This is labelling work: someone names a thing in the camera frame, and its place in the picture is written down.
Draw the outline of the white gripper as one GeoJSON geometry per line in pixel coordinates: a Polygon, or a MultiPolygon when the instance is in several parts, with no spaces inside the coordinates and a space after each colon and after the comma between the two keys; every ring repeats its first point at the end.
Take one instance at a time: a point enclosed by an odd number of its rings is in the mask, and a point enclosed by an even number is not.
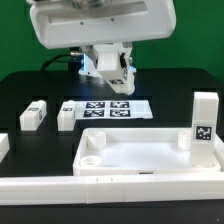
{"type": "MultiPolygon", "coordinates": [[[[176,26],[173,0],[29,0],[39,42],[48,49],[169,37],[176,26]]],[[[125,53],[120,56],[128,79],[125,53]]]]}

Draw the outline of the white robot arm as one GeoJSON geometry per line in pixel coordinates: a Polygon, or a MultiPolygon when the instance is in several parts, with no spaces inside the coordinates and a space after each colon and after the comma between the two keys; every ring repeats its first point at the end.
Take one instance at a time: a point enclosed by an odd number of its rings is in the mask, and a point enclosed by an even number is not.
{"type": "Polygon", "coordinates": [[[26,0],[39,42],[48,49],[96,47],[169,37],[173,0],[26,0]]]}

